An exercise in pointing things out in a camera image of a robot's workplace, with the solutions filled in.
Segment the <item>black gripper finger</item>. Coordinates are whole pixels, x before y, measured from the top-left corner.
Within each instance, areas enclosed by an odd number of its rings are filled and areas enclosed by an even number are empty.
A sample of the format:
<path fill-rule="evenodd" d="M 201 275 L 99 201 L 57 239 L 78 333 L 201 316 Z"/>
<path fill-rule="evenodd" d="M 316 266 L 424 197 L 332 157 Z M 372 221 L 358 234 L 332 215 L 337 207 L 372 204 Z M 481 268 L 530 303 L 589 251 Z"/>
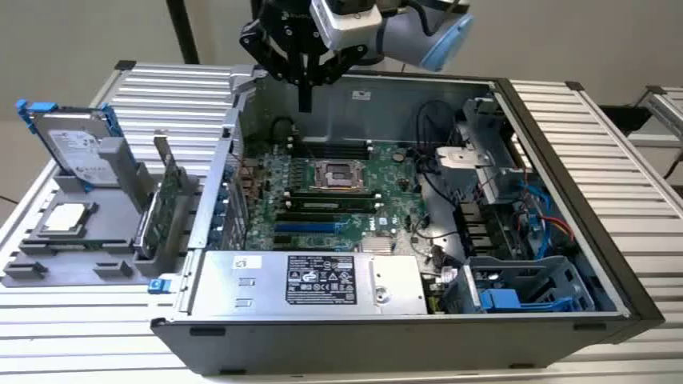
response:
<path fill-rule="evenodd" d="M 366 45 L 350 46 L 338 51 L 324 63 L 320 63 L 320 55 L 306 56 L 305 68 L 305 112 L 312 112 L 312 88 L 314 86 L 332 85 L 362 59 L 368 51 Z"/>
<path fill-rule="evenodd" d="M 257 64 L 269 75 L 297 87 L 298 111 L 306 112 L 306 80 L 304 75 L 302 53 L 298 50 L 293 35 L 285 35 L 282 43 L 277 43 L 285 56 L 269 44 L 265 28 L 258 22 L 248 23 L 241 29 L 238 42 Z"/>

